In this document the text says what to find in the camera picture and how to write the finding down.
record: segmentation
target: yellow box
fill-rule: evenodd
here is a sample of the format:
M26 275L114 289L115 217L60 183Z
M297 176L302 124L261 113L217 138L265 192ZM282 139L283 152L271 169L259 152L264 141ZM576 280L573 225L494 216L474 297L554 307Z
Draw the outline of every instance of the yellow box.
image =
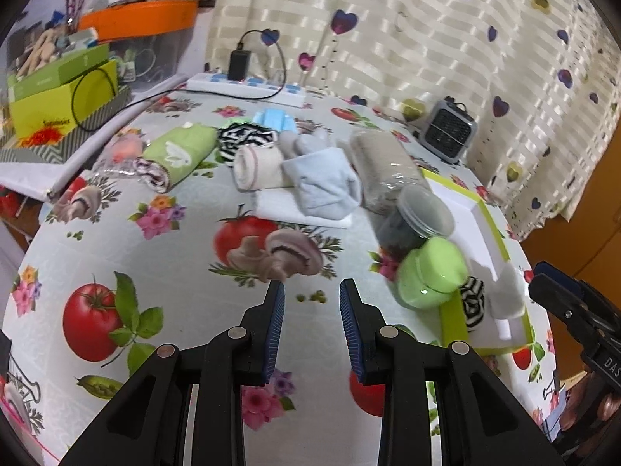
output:
M75 115L80 122L108 103L118 92L116 61L108 61L99 68L103 71L91 70L60 87L9 104L16 136L27 138L45 126L55 127L63 135L69 133L77 126L71 113L71 97L74 92ZM114 89L104 72L110 77Z

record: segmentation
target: green rolled cloth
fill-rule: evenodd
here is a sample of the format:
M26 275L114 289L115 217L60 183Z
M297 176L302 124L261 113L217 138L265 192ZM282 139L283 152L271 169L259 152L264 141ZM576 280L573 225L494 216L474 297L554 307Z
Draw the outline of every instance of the green rolled cloth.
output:
M173 128L151 142L134 169L154 191L167 193L211 154L217 136L215 128L202 124Z

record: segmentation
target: metal screw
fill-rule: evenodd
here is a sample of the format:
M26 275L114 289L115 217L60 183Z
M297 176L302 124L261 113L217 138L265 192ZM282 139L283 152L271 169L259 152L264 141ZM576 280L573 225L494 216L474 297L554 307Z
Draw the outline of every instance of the metal screw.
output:
M455 342L451 345L453 352L459 355L465 355L470 352L470 346L466 342Z
M395 338L399 334L399 330L393 325L385 325L381 327L380 334L384 338Z
M238 340L240 338L244 338L244 336L246 336L246 329L240 325L236 325L235 327L229 329L229 338Z
M175 353L175 347L173 345L161 345L157 349L158 357L166 359L166 357L172 356Z

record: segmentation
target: orange container lid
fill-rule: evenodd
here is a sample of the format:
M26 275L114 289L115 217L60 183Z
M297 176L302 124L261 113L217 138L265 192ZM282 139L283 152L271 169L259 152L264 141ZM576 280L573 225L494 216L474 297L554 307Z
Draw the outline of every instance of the orange container lid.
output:
M110 7L86 14L79 30L95 28L101 42L149 37L194 26L197 0L156 0Z

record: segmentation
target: power strip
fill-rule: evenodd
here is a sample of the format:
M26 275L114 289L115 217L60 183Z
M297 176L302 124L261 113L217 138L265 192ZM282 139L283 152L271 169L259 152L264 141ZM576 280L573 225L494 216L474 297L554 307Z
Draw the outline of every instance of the power strip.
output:
M273 94L280 86L271 85L266 80L254 77L243 82L237 82L236 80L228 80L224 73L198 73L187 81L187 88L192 91L262 98ZM274 98L266 101L301 108L306 102L306 89L299 85L287 84Z

